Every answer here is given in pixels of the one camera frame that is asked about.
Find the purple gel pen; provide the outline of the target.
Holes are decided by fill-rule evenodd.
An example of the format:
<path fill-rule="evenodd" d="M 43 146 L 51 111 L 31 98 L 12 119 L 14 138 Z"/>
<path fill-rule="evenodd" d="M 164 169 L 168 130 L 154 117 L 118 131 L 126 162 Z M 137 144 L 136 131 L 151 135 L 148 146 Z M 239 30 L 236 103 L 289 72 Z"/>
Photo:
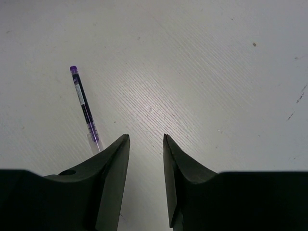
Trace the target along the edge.
<path fill-rule="evenodd" d="M 99 138 L 99 133 L 97 131 L 94 118 L 92 116 L 90 106 L 81 82 L 81 78 L 76 66 L 70 67 L 70 73 L 73 79 L 75 90 L 78 96 L 79 104 L 81 106 L 83 116 L 88 129 L 87 138 L 90 144 L 90 148 L 93 154 L 98 154 L 103 150 L 101 140 Z"/>

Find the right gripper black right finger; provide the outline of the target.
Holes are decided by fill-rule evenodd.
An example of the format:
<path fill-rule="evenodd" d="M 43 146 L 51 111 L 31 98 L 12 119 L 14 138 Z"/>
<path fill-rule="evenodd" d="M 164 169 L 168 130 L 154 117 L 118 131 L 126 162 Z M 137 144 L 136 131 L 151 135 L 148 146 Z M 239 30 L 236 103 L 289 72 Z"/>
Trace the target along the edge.
<path fill-rule="evenodd" d="M 214 172 L 163 137 L 169 226 L 175 231 L 305 231 L 305 171 Z"/>

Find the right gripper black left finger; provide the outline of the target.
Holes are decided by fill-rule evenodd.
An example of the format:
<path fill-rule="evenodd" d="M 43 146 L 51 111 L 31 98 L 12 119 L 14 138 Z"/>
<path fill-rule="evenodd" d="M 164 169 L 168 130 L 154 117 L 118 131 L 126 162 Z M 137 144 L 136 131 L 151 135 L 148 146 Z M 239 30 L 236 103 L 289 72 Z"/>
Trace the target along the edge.
<path fill-rule="evenodd" d="M 1 230 L 117 230 L 129 150 L 129 135 L 124 134 L 105 150 L 57 175 L 1 170 Z"/>

